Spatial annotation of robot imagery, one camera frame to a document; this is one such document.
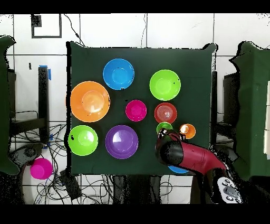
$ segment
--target orange bowl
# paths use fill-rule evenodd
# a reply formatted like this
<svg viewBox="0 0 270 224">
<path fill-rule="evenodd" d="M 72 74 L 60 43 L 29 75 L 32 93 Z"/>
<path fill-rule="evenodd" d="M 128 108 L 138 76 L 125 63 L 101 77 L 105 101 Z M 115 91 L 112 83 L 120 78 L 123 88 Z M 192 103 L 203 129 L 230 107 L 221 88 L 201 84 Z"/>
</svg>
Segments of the orange bowl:
<svg viewBox="0 0 270 224">
<path fill-rule="evenodd" d="M 97 82 L 81 82 L 71 91 L 72 114 L 83 122 L 96 122 L 103 118 L 110 107 L 110 96 Z"/>
<path fill-rule="evenodd" d="M 186 128 L 186 131 L 187 131 L 186 133 L 181 132 L 181 128 L 183 125 L 186 125 L 188 127 L 188 128 Z M 196 133 L 196 129 L 194 128 L 194 126 L 191 124 L 183 124 L 183 125 L 181 125 L 181 127 L 180 127 L 180 133 L 185 134 L 186 139 L 193 138 L 195 136 L 195 133 Z"/>
</svg>

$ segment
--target blue bowl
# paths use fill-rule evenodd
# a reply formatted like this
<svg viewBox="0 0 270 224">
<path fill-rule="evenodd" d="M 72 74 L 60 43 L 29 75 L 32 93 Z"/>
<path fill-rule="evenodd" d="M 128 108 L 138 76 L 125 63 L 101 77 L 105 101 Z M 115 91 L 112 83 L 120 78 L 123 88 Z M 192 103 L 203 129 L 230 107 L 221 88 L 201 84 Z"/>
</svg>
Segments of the blue bowl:
<svg viewBox="0 0 270 224">
<path fill-rule="evenodd" d="M 133 82 L 134 68 L 127 60 L 113 59 L 105 65 L 103 79 L 114 90 L 126 89 Z"/>
<path fill-rule="evenodd" d="M 170 170 L 172 170 L 175 173 L 187 173 L 188 170 L 184 170 L 182 168 L 176 167 L 176 166 L 168 166 Z"/>
</svg>

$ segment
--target pink bowl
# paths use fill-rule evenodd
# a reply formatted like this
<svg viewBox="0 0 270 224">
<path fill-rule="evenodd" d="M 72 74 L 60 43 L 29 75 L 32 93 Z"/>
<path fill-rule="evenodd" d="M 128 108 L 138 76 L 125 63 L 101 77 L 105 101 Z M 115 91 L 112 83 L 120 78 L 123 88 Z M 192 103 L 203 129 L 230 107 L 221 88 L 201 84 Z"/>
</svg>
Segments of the pink bowl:
<svg viewBox="0 0 270 224">
<path fill-rule="evenodd" d="M 140 100 L 133 100 L 127 104 L 126 115 L 133 122 L 139 122 L 146 116 L 146 105 Z"/>
</svg>

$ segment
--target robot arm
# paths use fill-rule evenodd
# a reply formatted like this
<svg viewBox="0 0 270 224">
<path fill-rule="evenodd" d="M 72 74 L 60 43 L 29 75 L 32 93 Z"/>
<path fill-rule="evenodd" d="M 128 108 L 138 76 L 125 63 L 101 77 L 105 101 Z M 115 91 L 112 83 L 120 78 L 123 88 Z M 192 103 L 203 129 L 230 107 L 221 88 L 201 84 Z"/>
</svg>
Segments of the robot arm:
<svg viewBox="0 0 270 224">
<path fill-rule="evenodd" d="M 183 167 L 205 175 L 209 170 L 226 167 L 210 150 L 186 143 L 185 136 L 173 130 L 161 130 L 156 144 L 156 156 L 165 165 Z"/>
<path fill-rule="evenodd" d="M 184 135 L 162 129 L 156 143 L 156 157 L 164 165 L 184 168 L 198 175 L 212 172 L 214 178 L 208 194 L 213 203 L 242 203 L 234 182 L 227 175 L 226 165 L 211 150 L 187 143 Z"/>
</svg>

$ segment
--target floor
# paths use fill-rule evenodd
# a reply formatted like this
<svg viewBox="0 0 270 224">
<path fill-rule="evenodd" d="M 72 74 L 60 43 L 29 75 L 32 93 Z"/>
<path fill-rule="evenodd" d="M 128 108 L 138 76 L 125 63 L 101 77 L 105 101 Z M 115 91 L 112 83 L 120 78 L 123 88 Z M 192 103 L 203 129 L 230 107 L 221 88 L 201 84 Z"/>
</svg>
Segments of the floor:
<svg viewBox="0 0 270 224">
<path fill-rule="evenodd" d="M 256 45 L 267 48 L 270 45 L 269 14 L 67 14 L 72 28 L 78 33 L 86 46 L 131 46 L 149 48 L 202 48 L 208 43 L 218 45 L 216 70 L 218 72 L 218 121 L 223 119 L 223 77 L 236 71 L 228 60 L 235 56 L 241 41 L 252 41 Z M 42 26 L 34 28 L 35 36 L 58 36 L 59 15 L 41 14 Z M 16 43 L 7 50 L 8 65 L 15 69 L 16 80 L 16 111 L 38 111 L 38 79 L 37 70 L 40 65 L 51 69 L 49 80 L 49 107 L 51 134 L 55 134 L 66 123 L 66 41 L 81 42 L 71 29 L 71 22 L 64 15 L 62 18 L 61 38 L 31 38 L 30 15 L 0 15 L 0 35 L 14 37 Z M 35 118 L 36 113 L 20 113 L 16 119 Z M 59 132 L 58 140 L 62 140 L 65 128 Z M 22 146 L 24 138 L 13 138 L 11 150 Z M 49 149 L 43 149 L 44 158 L 52 159 Z M 59 171 L 66 168 L 65 151 L 56 154 Z M 83 196 L 71 202 L 70 198 L 59 200 L 59 195 L 50 192 L 53 199 L 40 197 L 43 185 L 51 181 L 40 181 L 30 176 L 30 169 L 25 169 L 23 190 L 27 204 L 89 204 L 93 200 Z M 106 190 L 100 186 L 102 176 L 81 175 L 78 183 L 85 195 L 104 195 Z M 191 176 L 163 176 L 161 187 L 162 203 L 189 203 Z M 61 196 L 66 191 L 59 186 Z"/>
</svg>

